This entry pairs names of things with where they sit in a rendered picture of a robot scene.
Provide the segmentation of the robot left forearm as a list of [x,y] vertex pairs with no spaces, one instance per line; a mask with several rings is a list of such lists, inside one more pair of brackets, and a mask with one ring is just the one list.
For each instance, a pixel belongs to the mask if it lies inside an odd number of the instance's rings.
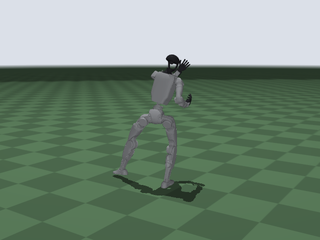
[[177,77],[178,77],[179,74],[180,74],[179,71],[176,71],[175,73],[173,73],[173,75],[175,75],[175,76],[177,76]]

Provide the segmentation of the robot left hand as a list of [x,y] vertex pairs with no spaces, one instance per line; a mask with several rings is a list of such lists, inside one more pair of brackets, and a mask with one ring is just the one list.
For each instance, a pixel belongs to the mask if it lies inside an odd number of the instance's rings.
[[[182,71],[184,71],[188,66],[190,66],[190,64],[188,65],[189,62],[187,63],[188,60],[187,60],[186,62],[185,62],[185,60],[186,60],[186,59],[184,59],[184,61],[183,61],[182,63],[181,63],[182,60],[180,60],[178,69],[176,70],[176,71],[179,71],[180,74],[181,74]],[[184,63],[184,62],[185,62],[185,63]],[[187,64],[186,64],[186,63],[187,63]],[[185,65],[185,64],[186,64],[186,65]],[[188,66],[187,66],[187,65],[188,65]],[[176,71],[175,71],[175,72],[176,72]],[[175,73],[175,72],[174,72],[174,73]],[[179,74],[179,75],[180,75],[180,74]],[[179,75],[178,75],[178,76],[179,76]]]

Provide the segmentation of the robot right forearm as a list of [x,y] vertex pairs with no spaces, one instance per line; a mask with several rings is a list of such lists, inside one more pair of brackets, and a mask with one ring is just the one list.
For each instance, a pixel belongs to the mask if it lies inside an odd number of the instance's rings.
[[179,104],[178,104],[179,106],[181,106],[181,107],[183,107],[183,108],[189,107],[190,102],[189,102],[189,103],[186,102],[186,101],[183,99],[182,96],[181,96],[181,102],[182,102],[182,103],[179,103]]

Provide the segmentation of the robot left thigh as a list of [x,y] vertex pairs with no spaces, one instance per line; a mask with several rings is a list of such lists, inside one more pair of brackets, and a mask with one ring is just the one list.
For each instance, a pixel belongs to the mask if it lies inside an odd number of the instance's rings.
[[128,141],[133,142],[133,149],[138,147],[138,142],[136,141],[136,138],[140,135],[140,133],[143,131],[144,127],[149,124],[148,122],[148,115],[149,114],[143,114],[136,123],[134,123],[131,127],[131,130],[129,132]]

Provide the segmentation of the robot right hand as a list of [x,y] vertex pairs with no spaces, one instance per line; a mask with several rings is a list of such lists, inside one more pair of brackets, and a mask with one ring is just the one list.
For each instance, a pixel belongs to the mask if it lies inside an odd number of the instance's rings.
[[[192,101],[192,95],[191,94],[188,94],[188,96],[190,96],[190,97],[188,97],[189,99],[187,99],[185,102],[187,102],[187,103],[190,103],[191,104],[191,101]],[[190,105],[189,104],[189,105]]]

